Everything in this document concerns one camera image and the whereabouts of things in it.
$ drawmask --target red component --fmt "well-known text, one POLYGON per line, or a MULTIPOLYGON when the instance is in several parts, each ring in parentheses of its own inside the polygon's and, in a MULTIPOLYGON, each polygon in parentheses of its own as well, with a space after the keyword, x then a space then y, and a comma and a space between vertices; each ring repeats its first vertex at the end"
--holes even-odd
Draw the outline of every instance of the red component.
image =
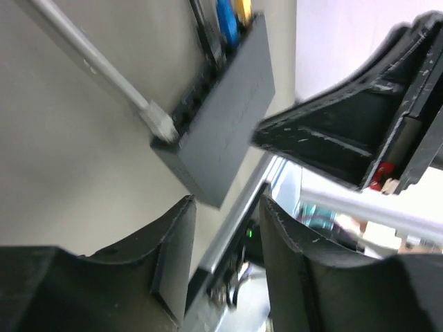
POLYGON ((380 181, 384 176, 391 174, 394 171, 394 168, 394 164, 381 163, 378 170, 375 172, 374 177, 372 178, 369 188, 380 192, 381 189, 383 189, 383 184, 381 184, 380 181))

